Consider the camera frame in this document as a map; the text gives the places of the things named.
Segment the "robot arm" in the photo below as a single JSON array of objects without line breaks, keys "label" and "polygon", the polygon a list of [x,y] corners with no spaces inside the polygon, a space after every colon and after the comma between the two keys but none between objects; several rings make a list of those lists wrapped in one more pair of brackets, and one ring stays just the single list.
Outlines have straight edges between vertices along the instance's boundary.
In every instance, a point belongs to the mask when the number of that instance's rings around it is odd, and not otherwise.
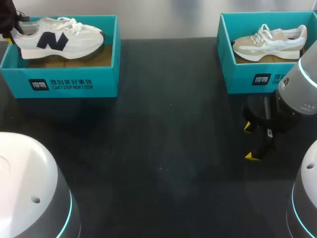
[{"label": "robot arm", "polygon": [[317,113],[317,41],[280,82],[278,91],[295,112]]}]

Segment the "printed logo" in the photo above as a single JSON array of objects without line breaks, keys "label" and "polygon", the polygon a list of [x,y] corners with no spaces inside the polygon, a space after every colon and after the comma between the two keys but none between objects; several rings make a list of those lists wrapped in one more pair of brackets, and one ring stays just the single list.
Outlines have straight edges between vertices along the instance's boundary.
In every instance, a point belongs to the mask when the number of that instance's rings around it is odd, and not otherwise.
[{"label": "printed logo", "polygon": [[257,73],[254,75],[252,85],[267,85],[270,77],[270,73]]},{"label": "printed logo", "polygon": [[44,32],[40,37],[37,47],[45,49],[47,45],[50,46],[52,50],[62,51],[64,50],[68,38],[62,33],[59,40],[56,40],[56,35],[53,32]]},{"label": "printed logo", "polygon": [[45,79],[29,79],[31,87],[34,91],[46,91],[49,90],[48,84]]}]

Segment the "white sneaker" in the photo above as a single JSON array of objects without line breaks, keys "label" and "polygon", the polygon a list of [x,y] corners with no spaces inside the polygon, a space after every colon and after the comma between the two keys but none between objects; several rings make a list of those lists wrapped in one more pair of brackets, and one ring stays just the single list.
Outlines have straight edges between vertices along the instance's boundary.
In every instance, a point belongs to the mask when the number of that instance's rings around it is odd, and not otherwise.
[{"label": "white sneaker", "polygon": [[23,34],[16,29],[11,34],[24,59],[51,55],[77,59],[97,50],[105,40],[100,29],[77,23],[74,18],[43,18],[37,22],[20,22],[20,27]]},{"label": "white sneaker", "polygon": [[235,40],[232,47],[237,55],[250,61],[259,61],[267,55],[297,60],[306,39],[307,28],[304,25],[291,30],[270,31],[268,26],[263,24],[255,35]]}]

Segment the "black tabletop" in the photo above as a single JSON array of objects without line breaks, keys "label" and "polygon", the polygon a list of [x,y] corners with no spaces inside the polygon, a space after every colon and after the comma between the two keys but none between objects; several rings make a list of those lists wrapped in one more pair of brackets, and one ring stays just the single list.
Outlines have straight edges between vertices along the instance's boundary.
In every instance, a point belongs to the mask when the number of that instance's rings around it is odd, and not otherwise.
[{"label": "black tabletop", "polygon": [[246,161],[260,140],[243,132],[245,99],[226,92],[215,38],[123,40],[116,99],[16,100],[0,78],[0,130],[50,150],[83,238],[289,237],[286,207],[317,118]]}]

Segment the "shoe sole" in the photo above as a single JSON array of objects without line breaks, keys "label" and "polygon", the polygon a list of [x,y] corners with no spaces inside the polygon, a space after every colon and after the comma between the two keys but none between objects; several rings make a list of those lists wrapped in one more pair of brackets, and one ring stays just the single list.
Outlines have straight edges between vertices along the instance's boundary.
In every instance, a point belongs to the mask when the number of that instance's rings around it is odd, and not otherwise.
[{"label": "shoe sole", "polygon": [[47,56],[61,56],[68,60],[78,59],[90,55],[91,53],[95,52],[100,46],[91,48],[86,51],[81,52],[63,52],[57,51],[52,49],[33,49],[33,50],[24,50],[21,49],[22,58],[25,60],[31,59],[40,59]]},{"label": "shoe sole", "polygon": [[246,55],[237,51],[234,51],[234,52],[238,56],[250,61],[259,61],[264,56],[277,56],[282,59],[288,59],[288,60],[298,60],[300,58],[300,51],[271,51],[271,52],[267,52],[258,56]]}]

